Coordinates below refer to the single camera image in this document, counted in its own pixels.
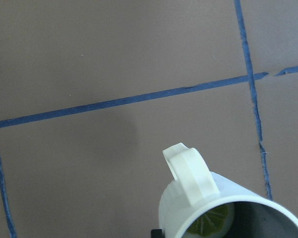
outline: blue tape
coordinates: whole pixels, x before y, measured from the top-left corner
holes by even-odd
[[[252,65],[252,60],[250,57],[249,45],[247,42],[247,35],[246,35],[246,28],[245,28],[245,24],[244,24],[243,12],[242,12],[240,0],[234,0],[234,4],[235,4],[239,32],[240,32],[240,36],[242,39],[242,47],[243,47],[243,52],[244,52],[244,59],[245,59],[245,64],[246,64],[246,69],[247,69],[247,75],[248,75],[248,79],[249,79],[250,93],[251,93],[251,98],[252,98],[252,102],[254,105],[253,112],[255,115],[256,130],[257,130],[257,134],[258,134],[259,147],[260,147],[260,153],[261,153],[261,158],[262,158],[265,187],[266,187],[267,197],[270,200],[273,200],[272,189],[271,189],[271,184],[270,184],[270,179],[269,179],[269,172],[268,172],[268,167],[267,167],[267,163],[266,163],[266,151],[262,145],[262,142],[263,142],[262,124],[261,124],[261,120],[260,120],[260,116],[259,116],[259,112],[258,112],[257,92],[256,92],[256,88],[255,88],[255,79],[254,79],[254,75],[253,75],[253,65]]]
[[[254,77],[256,79],[261,79],[266,75],[267,73],[264,72],[264,73],[258,73],[254,75]],[[127,98],[110,100],[106,102],[100,102],[100,103],[88,104],[88,105],[78,106],[73,108],[66,108],[66,109],[61,109],[61,110],[56,110],[56,111],[51,111],[46,113],[34,114],[34,115],[24,116],[20,118],[2,120],[0,121],[0,128],[12,126],[12,125],[24,124],[24,123],[33,122],[33,121],[58,118],[58,117],[68,116],[68,115],[77,114],[77,113],[84,113],[84,112],[89,112],[89,111],[94,111],[94,110],[99,110],[104,108],[116,107],[116,106],[131,104],[131,103],[137,103],[137,102],[142,102],[142,101],[147,101],[147,100],[152,100],[157,98],[170,97],[170,96],[185,94],[185,93],[192,93],[196,91],[223,87],[223,86],[228,86],[228,85],[247,82],[247,81],[248,81],[247,76],[241,76],[241,77],[218,80],[218,81],[209,82],[209,83],[202,83],[193,87],[169,89],[169,90],[164,90],[164,91],[159,91],[154,93],[147,93],[147,94],[127,97]]]
[[[288,74],[288,73],[298,73],[298,66],[285,68],[282,71],[280,71],[278,74],[276,74],[275,76],[284,75],[284,74]]]
[[[8,196],[7,196],[6,188],[5,188],[5,180],[4,180],[4,173],[3,173],[3,169],[2,169],[1,158],[0,158],[0,191],[1,191],[2,201],[3,201],[4,211],[5,211],[6,222],[8,225],[9,232],[10,232],[10,237],[17,238],[17,234],[15,231],[15,227],[14,227],[14,223],[13,223],[13,220],[11,217],[10,207],[9,207],[9,203],[8,203]]]

